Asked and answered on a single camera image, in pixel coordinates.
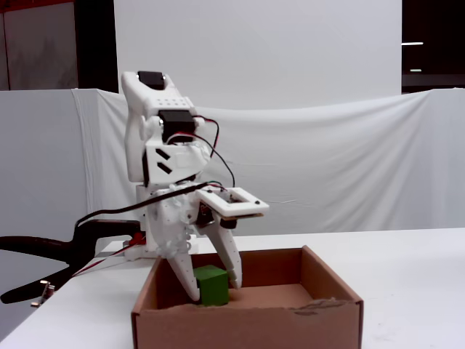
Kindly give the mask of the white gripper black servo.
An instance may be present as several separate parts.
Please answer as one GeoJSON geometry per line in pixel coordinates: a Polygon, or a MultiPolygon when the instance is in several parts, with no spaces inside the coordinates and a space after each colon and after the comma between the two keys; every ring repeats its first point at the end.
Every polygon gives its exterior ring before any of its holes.
{"type": "MultiPolygon", "coordinates": [[[[196,182],[171,184],[165,188],[153,186],[149,191],[150,198],[165,194],[170,197],[146,207],[147,233],[153,240],[148,245],[153,246],[159,257],[168,258],[171,269],[194,302],[199,301],[201,296],[188,252],[191,249],[190,236],[196,232],[194,224],[200,208],[198,191],[208,187],[205,183],[196,182]]],[[[221,218],[215,218],[207,229],[207,236],[226,267],[232,287],[240,289],[243,280],[240,253],[232,231],[223,227],[221,221],[221,218]]]]}

